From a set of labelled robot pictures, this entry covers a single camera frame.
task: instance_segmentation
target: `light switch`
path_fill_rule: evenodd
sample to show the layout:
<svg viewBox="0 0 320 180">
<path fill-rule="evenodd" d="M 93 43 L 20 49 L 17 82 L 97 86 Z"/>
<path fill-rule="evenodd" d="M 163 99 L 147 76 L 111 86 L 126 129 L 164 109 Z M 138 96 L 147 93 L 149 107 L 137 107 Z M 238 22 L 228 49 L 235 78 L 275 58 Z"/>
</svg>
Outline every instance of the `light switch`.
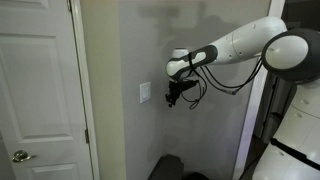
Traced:
<svg viewBox="0 0 320 180">
<path fill-rule="evenodd" d="M 140 84 L 140 103 L 151 98 L 151 82 Z"/>
</svg>

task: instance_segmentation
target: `wall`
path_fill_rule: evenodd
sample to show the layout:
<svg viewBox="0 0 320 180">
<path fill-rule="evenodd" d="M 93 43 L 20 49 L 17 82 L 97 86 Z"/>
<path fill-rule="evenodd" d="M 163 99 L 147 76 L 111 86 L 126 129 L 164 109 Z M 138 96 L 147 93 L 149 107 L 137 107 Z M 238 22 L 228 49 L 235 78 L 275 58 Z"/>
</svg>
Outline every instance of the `wall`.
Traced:
<svg viewBox="0 0 320 180">
<path fill-rule="evenodd" d="M 209 88 L 197 109 L 179 99 L 168 108 L 165 65 L 173 48 L 195 50 L 267 15 L 269 0 L 120 1 L 119 26 L 128 180 L 147 179 L 162 154 L 178 155 L 186 171 L 231 179 L 251 85 L 237 96 Z M 255 62 L 212 67 L 224 83 L 240 84 Z M 152 98 L 139 104 L 139 84 Z M 188 93 L 189 97 L 198 93 Z"/>
<path fill-rule="evenodd" d="M 101 180 L 125 180 L 118 3 L 81 0 Z"/>
</svg>

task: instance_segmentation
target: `wire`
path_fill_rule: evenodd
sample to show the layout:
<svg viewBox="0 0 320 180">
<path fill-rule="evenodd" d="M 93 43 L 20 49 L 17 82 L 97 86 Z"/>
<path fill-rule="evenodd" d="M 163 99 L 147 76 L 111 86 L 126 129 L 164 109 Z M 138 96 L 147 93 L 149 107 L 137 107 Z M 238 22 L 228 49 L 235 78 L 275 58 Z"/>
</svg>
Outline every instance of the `wire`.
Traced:
<svg viewBox="0 0 320 180">
<path fill-rule="evenodd" d="M 261 156 L 256 157 L 247 167 L 246 169 L 243 171 L 243 173 L 241 174 L 239 180 L 241 180 L 243 178 L 243 176 L 246 174 L 246 172 L 250 169 L 250 167 L 261 158 Z"/>
<path fill-rule="evenodd" d="M 226 89 L 223 89 L 223 88 L 220 88 L 218 86 L 216 86 L 214 83 L 211 82 L 210 78 L 208 77 L 206 71 L 203 69 L 203 67 L 200 67 L 200 69 L 202 70 L 203 72 L 203 75 L 205 77 L 205 79 L 194 69 L 192 63 L 190 62 L 190 67 L 191 67 L 191 70 L 190 70 L 190 73 L 191 72 L 194 72 L 198 78 L 200 78 L 202 80 L 202 82 L 204 83 L 204 87 L 201 87 L 201 84 L 200 84 L 200 81 L 198 81 L 198 85 L 199 85 L 199 98 L 198 99 L 195 99 L 195 100 L 190 100 L 188 98 L 185 97 L 185 95 L 183 94 L 183 92 L 181 91 L 181 96 L 182 98 L 189 102 L 189 103 L 192 103 L 189 107 L 189 109 L 194 109 L 198 106 L 199 102 L 201 101 L 201 99 L 204 97 L 204 95 L 206 94 L 207 92 L 207 89 L 208 89 L 208 85 L 207 85 L 207 82 L 206 80 L 209 82 L 209 84 L 214 87 L 215 89 L 221 91 L 221 92 L 224 92 L 226 94 L 231 94 L 231 95 L 236 95 L 240 89 L 242 89 L 245 85 L 247 85 L 250 81 L 252 81 L 256 75 L 258 74 L 258 72 L 260 71 L 261 69 L 261 66 L 262 66 L 262 62 L 261 62 L 261 58 L 258 60 L 257 64 L 255 65 L 252 73 L 250 74 L 250 76 L 247 78 L 247 80 L 240 84 L 240 85 L 236 85 L 236 86 L 229 86 L 229 85 L 224 85 L 222 84 L 221 82 L 219 82 L 214 76 L 213 74 L 211 73 L 211 71 L 209 70 L 209 68 L 207 66 L 204 66 L 205 67 L 205 70 L 209 73 L 210 77 L 220 86 L 222 86 L 223 88 L 226 88 Z"/>
<path fill-rule="evenodd" d="M 203 96 L 206 94 L 207 92 L 207 89 L 208 89 L 208 85 L 207 85 L 207 82 L 205 81 L 205 79 L 198 73 L 198 72 L 195 72 L 196 75 L 203 81 L 204 83 L 204 87 L 201 88 L 201 84 L 200 84 L 200 81 L 198 81 L 198 85 L 199 85 L 199 90 L 200 90 L 200 93 L 199 93 L 199 98 L 198 99 L 195 99 L 195 100 L 189 100 L 187 99 L 183 92 L 181 92 L 181 96 L 182 98 L 187 101 L 187 102 L 190 102 L 192 103 L 189 107 L 189 109 L 194 109 L 198 106 L 199 102 L 201 101 L 201 99 L 203 98 Z"/>
<path fill-rule="evenodd" d="M 211 73 L 211 71 L 209 70 L 209 68 L 207 66 L 205 66 L 206 70 L 209 72 L 210 76 L 212 77 L 212 79 L 217 83 L 219 84 L 220 86 L 224 87 L 224 88 L 239 88 L 239 87 L 243 87 L 243 85 L 247 84 L 247 82 L 250 82 L 254 77 L 255 77 L 255 73 L 257 71 L 260 70 L 262 66 L 262 63 L 261 63 L 261 59 L 258 60 L 256 66 L 254 67 L 252 73 L 250 74 L 249 78 L 241 85 L 237 85 L 237 86 L 227 86 L 227 85 L 224 85 L 222 84 L 221 82 L 219 82 L 214 76 L 213 74 Z"/>
</svg>

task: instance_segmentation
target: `door frame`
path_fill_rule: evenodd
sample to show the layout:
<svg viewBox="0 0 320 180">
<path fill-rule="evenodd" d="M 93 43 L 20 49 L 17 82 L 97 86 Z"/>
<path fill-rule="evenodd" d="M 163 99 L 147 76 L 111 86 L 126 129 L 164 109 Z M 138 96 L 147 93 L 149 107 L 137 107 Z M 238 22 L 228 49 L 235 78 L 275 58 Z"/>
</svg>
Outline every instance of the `door frame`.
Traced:
<svg viewBox="0 0 320 180">
<path fill-rule="evenodd" d="M 91 101 L 89 73 L 88 73 L 88 66 L 87 66 L 87 56 L 86 56 L 86 49 L 85 49 L 80 0 L 70 0 L 70 4 L 72 9 L 71 13 L 72 13 L 72 19 L 73 19 L 77 56 L 78 56 L 78 63 L 79 63 L 83 105 L 84 105 L 88 133 L 90 137 L 89 146 L 90 146 L 93 179 L 100 180 L 99 161 L 98 161 L 96 134 L 95 134 L 95 127 L 94 127 L 94 118 L 93 118 L 93 112 L 92 112 L 92 101 Z"/>
<path fill-rule="evenodd" d="M 270 0 L 268 16 L 281 18 L 285 0 Z M 260 72 L 254 78 L 251 88 L 249 103 L 247 106 L 246 117 L 243 123 L 241 139 L 237 153 L 237 159 L 233 170 L 233 180 L 238 180 L 244 171 L 254 125 L 256 123 L 259 106 L 262 98 L 264 85 L 267 79 L 268 71 L 262 66 Z"/>
</svg>

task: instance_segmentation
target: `white door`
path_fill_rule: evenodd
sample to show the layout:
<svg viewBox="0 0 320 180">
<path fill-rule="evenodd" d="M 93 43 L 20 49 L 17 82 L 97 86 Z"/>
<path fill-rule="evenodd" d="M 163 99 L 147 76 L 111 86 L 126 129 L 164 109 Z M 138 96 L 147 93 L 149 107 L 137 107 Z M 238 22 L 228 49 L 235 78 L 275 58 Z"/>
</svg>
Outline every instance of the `white door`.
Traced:
<svg viewBox="0 0 320 180">
<path fill-rule="evenodd" d="M 4 146 L 0 132 L 0 179 L 1 180 L 15 180 L 10 160 L 7 155 L 7 150 Z"/>
<path fill-rule="evenodd" d="M 66 0 L 0 0 L 0 131 L 17 180 L 92 180 Z"/>
</svg>

